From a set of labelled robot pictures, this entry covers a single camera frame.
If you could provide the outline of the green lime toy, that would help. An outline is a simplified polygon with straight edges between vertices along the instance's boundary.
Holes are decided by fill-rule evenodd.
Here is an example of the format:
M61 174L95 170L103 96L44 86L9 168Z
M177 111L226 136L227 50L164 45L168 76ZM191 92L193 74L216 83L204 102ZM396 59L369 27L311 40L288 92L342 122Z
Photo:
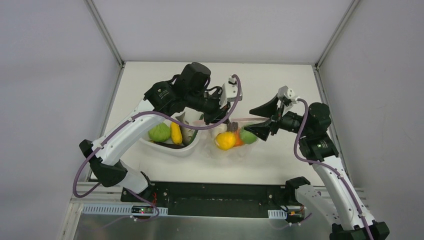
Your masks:
M241 141L246 145L253 144L258 140L258 137L256 135L245 130L244 128L242 128L240 130L239 137L240 137Z

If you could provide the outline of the white garlic toy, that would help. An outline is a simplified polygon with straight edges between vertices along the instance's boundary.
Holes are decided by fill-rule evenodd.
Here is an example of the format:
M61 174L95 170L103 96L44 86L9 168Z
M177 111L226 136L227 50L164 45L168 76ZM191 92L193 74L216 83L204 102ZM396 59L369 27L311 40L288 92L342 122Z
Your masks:
M217 127L215 127L214 129L213 129L213 132L215 133L215 134L220 134L220 133L224 133L224 132L226 132L227 131L227 125L226 124L224 124L224 123L222 123L222 124L220 124L220 125L218 125Z

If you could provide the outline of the white plastic basket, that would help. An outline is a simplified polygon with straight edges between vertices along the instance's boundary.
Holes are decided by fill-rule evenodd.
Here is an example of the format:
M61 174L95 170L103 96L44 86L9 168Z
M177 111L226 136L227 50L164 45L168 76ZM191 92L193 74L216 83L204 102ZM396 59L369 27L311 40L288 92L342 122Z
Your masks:
M187 125L194 126L195 121L203 120L203 114L186 108L181 113L175 113L172 116L173 119L184 122ZM181 127L182 143L175 144L171 138L168 138L164 142L155 142L149 138L149 135L146 133L138 141L145 146L170 156L185 158L190 156L194 151L198 143L200 142L200 133L198 130L188 129Z

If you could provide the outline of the dark purple plum toy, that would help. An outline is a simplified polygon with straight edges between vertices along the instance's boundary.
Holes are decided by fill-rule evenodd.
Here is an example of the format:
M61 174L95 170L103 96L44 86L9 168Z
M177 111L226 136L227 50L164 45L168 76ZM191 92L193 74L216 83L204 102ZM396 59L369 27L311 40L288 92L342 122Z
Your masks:
M239 124L238 122L229 122L226 124L226 131L227 132L237 132L237 130L239 129Z

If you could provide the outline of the orange toy fruit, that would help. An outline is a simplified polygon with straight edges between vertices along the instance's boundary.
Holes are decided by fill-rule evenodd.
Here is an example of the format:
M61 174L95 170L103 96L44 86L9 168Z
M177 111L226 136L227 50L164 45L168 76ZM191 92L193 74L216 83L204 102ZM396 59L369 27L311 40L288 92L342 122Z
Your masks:
M240 135L240 132L239 131L236 131L235 132L235 137L236 137L236 142L234 144L234 147L240 147L240 146L243 146L245 144L243 142L242 138L241 138L241 135Z

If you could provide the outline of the yellow lemon toy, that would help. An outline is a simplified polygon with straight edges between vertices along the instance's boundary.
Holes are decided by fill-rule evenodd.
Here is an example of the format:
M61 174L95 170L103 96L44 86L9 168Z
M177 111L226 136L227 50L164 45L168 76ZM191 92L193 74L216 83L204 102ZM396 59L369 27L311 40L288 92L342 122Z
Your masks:
M230 131L222 132L215 137L214 143L220 150L227 151L234 147L236 135Z

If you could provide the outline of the clear zip top bag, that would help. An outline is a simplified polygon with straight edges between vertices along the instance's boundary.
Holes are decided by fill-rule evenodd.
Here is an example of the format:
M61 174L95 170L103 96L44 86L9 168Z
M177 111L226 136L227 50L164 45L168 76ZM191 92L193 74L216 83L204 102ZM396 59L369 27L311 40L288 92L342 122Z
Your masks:
M246 126L261 123L263 117L229 118L217 127L201 134L200 152L214 160L240 160L248 155L259 138L245 130Z

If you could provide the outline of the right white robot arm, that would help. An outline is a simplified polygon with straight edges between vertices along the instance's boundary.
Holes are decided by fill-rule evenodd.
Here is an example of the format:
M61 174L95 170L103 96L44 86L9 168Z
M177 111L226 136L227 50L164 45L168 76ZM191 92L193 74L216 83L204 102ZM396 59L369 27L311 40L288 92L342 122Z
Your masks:
M385 240L389 236L387 224L374 218L346 176L339 152L327 133L332 120L326 104L275 96L249 113L266 118L245 128L263 141L278 130L296 134L295 157L314 169L332 201L323 199L304 177L296 177L285 183L288 188L283 196L288 204L300 203L313 216L321 217L331 228L331 240Z

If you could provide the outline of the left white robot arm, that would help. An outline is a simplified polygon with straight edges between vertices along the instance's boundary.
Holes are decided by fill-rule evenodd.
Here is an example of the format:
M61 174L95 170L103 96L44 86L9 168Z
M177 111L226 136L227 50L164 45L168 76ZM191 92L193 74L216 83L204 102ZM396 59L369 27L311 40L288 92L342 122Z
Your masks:
M89 164L98 186L119 185L132 191L140 202L149 201L153 189L147 176L124 164L122 155L164 120L198 131L215 128L228 120L241 99L241 80L233 74L227 82L230 92L225 93L224 87L214 86L213 94L209 94L210 81L210 69L192 62L170 80L153 84L137 107L105 136L94 141L85 139L79 144L86 159L77 174ZM172 117L185 108L202 113L205 126L188 125Z

